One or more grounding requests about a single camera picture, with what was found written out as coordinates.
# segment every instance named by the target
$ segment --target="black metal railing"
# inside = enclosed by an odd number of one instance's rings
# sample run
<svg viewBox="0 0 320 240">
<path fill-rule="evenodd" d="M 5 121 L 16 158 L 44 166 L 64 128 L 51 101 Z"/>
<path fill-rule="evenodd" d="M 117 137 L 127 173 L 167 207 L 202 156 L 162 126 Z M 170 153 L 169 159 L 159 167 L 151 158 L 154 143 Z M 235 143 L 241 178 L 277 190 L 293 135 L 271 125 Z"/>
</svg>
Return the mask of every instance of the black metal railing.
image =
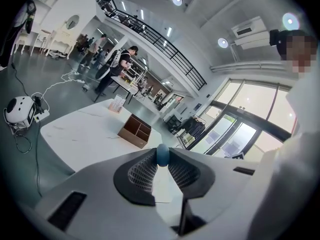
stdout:
<svg viewBox="0 0 320 240">
<path fill-rule="evenodd" d="M 127 26 L 157 47 L 181 70 L 181 72 L 190 80 L 197 90 L 200 90 L 204 85 L 207 84 L 200 73 L 190 63 L 190 61 L 159 32 L 138 18 L 118 10 L 114 0 L 96 1 L 103 9 L 106 16 Z"/>
</svg>

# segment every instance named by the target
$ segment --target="black pants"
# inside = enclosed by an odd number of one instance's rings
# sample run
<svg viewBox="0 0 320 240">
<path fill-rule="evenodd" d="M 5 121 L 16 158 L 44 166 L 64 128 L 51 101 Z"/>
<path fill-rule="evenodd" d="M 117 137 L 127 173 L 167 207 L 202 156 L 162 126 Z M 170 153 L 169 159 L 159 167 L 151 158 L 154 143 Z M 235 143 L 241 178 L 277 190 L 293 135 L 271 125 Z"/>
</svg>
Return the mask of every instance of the black pants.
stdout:
<svg viewBox="0 0 320 240">
<path fill-rule="evenodd" d="M 105 90 L 105 88 L 112 82 L 112 76 L 113 75 L 111 75 L 111 73 L 109 72 L 104 78 L 102 78 L 95 91 L 97 93 L 102 93 Z"/>
<path fill-rule="evenodd" d="M 2 48 L 2 54 L 0 56 L 0 65 L 2 67 L 8 66 L 12 46 L 14 45 L 16 37 L 23 26 L 24 26 L 24 23 L 21 24 L 20 26 L 14 26 L 13 28 L 11 28 L 10 32 L 8 33 L 8 36 L 6 37 L 6 41 Z"/>
<path fill-rule="evenodd" d="M 85 66 L 89 66 L 90 62 L 95 54 L 91 51 L 88 51 L 86 56 L 81 60 L 80 64 L 84 64 Z"/>
</svg>

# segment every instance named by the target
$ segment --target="white table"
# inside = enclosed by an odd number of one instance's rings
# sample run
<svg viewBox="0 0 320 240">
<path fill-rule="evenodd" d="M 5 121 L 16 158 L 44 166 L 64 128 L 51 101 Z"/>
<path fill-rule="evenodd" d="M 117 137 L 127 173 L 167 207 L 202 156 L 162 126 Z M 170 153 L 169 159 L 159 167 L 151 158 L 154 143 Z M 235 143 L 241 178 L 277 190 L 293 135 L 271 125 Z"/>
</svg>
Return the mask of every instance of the white table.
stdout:
<svg viewBox="0 0 320 240">
<path fill-rule="evenodd" d="M 113 99 L 87 106 L 60 117 L 40 130 L 52 150 L 75 172 L 104 160 L 141 149 L 118 136 L 131 113 L 108 109 Z M 151 129 L 145 149 L 162 143 L 159 132 Z"/>
<path fill-rule="evenodd" d="M 129 94 L 131 94 L 131 98 L 132 98 L 132 96 L 138 92 L 138 88 L 135 85 L 130 85 L 129 83 L 127 83 L 125 80 L 123 80 L 119 76 L 111 76 L 111 79 L 112 79 L 112 81 L 109 83 L 109 85 L 111 85 L 113 82 L 118 84 L 118 86 L 115 88 L 113 93 L 115 93 L 119 87 L 122 87 L 127 92 L 125 99 L 128 98 Z M 98 94 L 98 96 L 95 98 L 94 102 L 97 101 L 97 99 L 99 98 L 99 96 L 101 94 L 102 94 L 102 92 Z"/>
</svg>

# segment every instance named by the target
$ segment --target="floor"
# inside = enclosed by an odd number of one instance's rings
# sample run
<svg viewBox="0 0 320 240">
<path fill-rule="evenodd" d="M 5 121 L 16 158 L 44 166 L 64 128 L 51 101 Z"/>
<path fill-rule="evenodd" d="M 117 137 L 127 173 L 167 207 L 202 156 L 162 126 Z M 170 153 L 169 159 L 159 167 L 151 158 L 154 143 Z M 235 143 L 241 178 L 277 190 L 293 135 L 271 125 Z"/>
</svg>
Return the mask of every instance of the floor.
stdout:
<svg viewBox="0 0 320 240">
<path fill-rule="evenodd" d="M 91 88 L 95 87 L 98 84 L 94 80 L 95 70 L 93 68 L 88 70 L 79 67 L 81 59 L 82 55 L 76 51 L 71 54 L 69 60 L 65 58 L 56 60 L 50 56 L 45 57 L 43 54 L 38 54 L 36 51 L 33 51 L 32 56 L 30 56 L 27 49 L 25 49 L 23 54 L 17 52 L 13 61 L 17 69 L 18 78 L 23 82 L 26 92 L 31 95 L 35 92 L 43 93 L 50 85 L 60 82 L 61 75 L 70 73 L 73 70 L 80 74 L 72 75 L 70 78 L 83 79 Z M 83 91 L 82 86 L 82 83 L 72 81 L 54 86 L 48 90 L 45 99 L 50 105 L 50 116 L 41 122 L 41 126 L 75 110 L 92 105 L 93 100 L 96 98 L 95 93 L 92 89 L 88 90 L 88 92 Z M 104 92 L 106 96 L 100 97 L 97 102 L 114 98 L 116 94 L 126 95 L 126 92 L 121 88 L 118 88 L 116 93 L 113 93 L 116 85 L 113 84 L 113 86 L 108 87 Z M 15 79 L 15 71 L 11 66 L 0 72 L 0 92 L 2 95 L 0 100 L 1 108 L 7 107 L 9 101 L 14 97 L 24 95 L 22 85 Z M 148 124 L 152 123 L 156 116 L 134 98 L 130 104 L 126 102 L 124 107 Z M 158 119 L 152 127 L 161 134 L 164 144 L 169 147 L 177 146 L 179 143 L 177 138 L 169 133 L 161 119 Z M 37 167 L 35 159 L 36 137 L 39 125 L 33 123 L 24 133 L 32 143 L 31 151 L 26 154 L 18 151 L 15 139 L 4 120 L 0 120 L 0 128 L 2 132 L 0 139 L 1 171 L 7 178 L 8 187 L 17 202 L 34 207 L 41 198 L 36 187 Z M 21 150 L 28 149 L 29 143 L 26 140 L 18 138 L 17 141 Z M 45 193 L 74 172 L 50 149 L 41 134 L 38 138 L 37 150 L 40 192 Z"/>
</svg>

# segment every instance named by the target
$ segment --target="clothing rack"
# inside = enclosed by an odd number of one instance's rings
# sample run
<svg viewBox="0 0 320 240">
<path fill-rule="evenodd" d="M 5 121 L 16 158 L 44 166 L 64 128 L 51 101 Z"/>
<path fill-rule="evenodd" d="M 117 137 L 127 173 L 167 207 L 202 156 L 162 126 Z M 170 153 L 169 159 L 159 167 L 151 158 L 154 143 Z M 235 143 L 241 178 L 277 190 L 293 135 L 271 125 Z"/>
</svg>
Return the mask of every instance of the clothing rack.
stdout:
<svg viewBox="0 0 320 240">
<path fill-rule="evenodd" d="M 205 126 L 206 123 L 207 123 L 206 120 L 204 120 L 203 118 L 201 118 L 200 116 L 198 116 L 198 115 L 196 115 L 196 114 L 194 114 L 193 116 L 189 117 L 187 120 L 189 120 L 190 118 L 193 118 L 193 119 L 195 119 L 195 120 L 198 121 L 198 122 L 201 122 L 201 123 L 203 124 L 203 126 Z M 204 130 L 205 130 L 205 127 L 204 127 L 204 128 L 201 128 L 201 129 L 199 130 L 200 132 L 197 132 L 197 133 L 195 134 L 196 137 L 194 137 L 194 138 L 197 139 L 198 135 L 200 135 Z M 179 144 L 177 145 L 177 147 L 178 147 L 178 146 L 182 146 L 184 149 L 187 149 L 186 144 L 188 144 L 188 143 L 190 142 L 190 140 L 192 140 L 192 138 L 189 139 L 187 142 L 184 142 L 183 139 L 182 139 L 182 136 L 183 136 L 185 133 L 186 133 L 186 130 L 184 130 L 180 135 L 178 135 L 177 133 L 175 134 L 175 136 L 177 137 L 177 139 L 178 139 L 178 141 L 179 141 Z"/>
</svg>

